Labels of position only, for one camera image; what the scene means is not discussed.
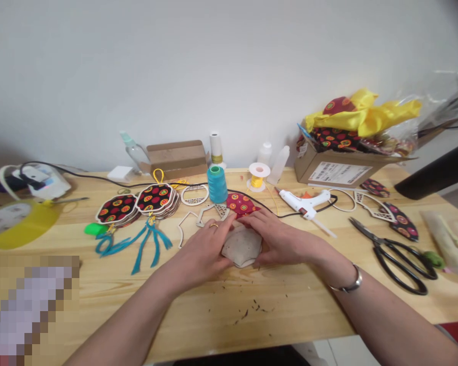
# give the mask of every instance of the glue gun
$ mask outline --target glue gun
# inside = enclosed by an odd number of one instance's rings
[[[278,187],[275,187],[276,191],[280,197],[296,212],[300,212],[304,219],[312,220],[317,226],[322,230],[328,233],[332,237],[337,237],[332,231],[326,228],[321,222],[315,219],[317,211],[314,209],[315,206],[318,206],[324,202],[327,202],[331,199],[331,194],[328,190],[322,190],[318,196],[312,198],[300,198],[289,191],[281,190]]]

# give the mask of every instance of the hand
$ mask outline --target hand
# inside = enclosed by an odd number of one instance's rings
[[[224,221],[208,220],[173,258],[159,268],[166,278],[174,279],[179,293],[203,284],[233,265],[220,252],[227,233],[234,228],[235,219],[236,214],[230,215]]]
[[[271,263],[317,264],[328,249],[332,251],[332,247],[325,240],[284,224],[275,214],[264,208],[238,219],[238,222],[257,231],[263,237],[263,243],[269,247],[268,251],[257,257],[256,266]]]

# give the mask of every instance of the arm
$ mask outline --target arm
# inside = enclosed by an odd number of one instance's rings
[[[269,247],[258,264],[311,263],[324,281],[347,287],[356,281],[351,262],[323,239],[282,223],[267,210],[239,222],[258,231]],[[361,270],[363,282],[337,299],[370,352],[382,365],[458,365],[458,346],[372,276]]]
[[[156,270],[65,365],[142,365],[171,302],[232,265],[220,255],[236,215],[209,220],[168,262]]]

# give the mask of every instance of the black scissors handle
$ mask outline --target black scissors handle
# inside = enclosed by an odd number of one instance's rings
[[[411,248],[410,246],[404,245],[401,242],[390,240],[390,239],[384,239],[384,244],[390,248],[394,253],[396,253],[404,262],[406,262],[409,266],[414,268],[417,272],[419,272],[421,275],[423,275],[425,278],[429,280],[437,280],[438,279],[438,274],[434,270],[433,265],[431,262],[427,260],[423,255],[421,255],[418,251],[415,249]],[[406,252],[409,252],[412,254],[421,264],[424,266],[424,268],[427,270],[425,272],[421,267],[419,267],[416,263],[411,261],[409,258],[407,258],[401,251],[399,251],[397,247],[401,247],[404,249]]]
[[[395,253],[398,252],[398,249],[396,248],[391,248]],[[405,267],[402,263],[397,261],[394,257],[392,257],[390,254],[388,254],[386,251],[384,251],[379,245],[375,245],[373,247],[373,251],[375,252],[375,255],[377,256],[378,261],[382,265],[383,269],[387,274],[403,289],[416,294],[416,295],[427,295],[427,287],[426,285],[417,277],[415,274],[413,274],[407,267]],[[410,287],[408,284],[402,282],[400,278],[398,278],[394,272],[390,269],[388,266],[387,262],[385,262],[385,258],[387,258],[389,261],[391,261],[393,264],[395,264],[403,273],[406,274],[407,277],[409,277],[416,285],[417,289]]]

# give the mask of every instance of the small cardboard box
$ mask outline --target small cardboard box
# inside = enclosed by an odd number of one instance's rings
[[[301,183],[355,188],[385,165],[411,160],[362,152],[317,152],[314,144],[303,137],[305,142],[294,164],[297,181]]]
[[[200,140],[149,145],[146,150],[151,164],[141,164],[151,175],[156,169],[163,170],[165,179],[207,173],[209,153]]]

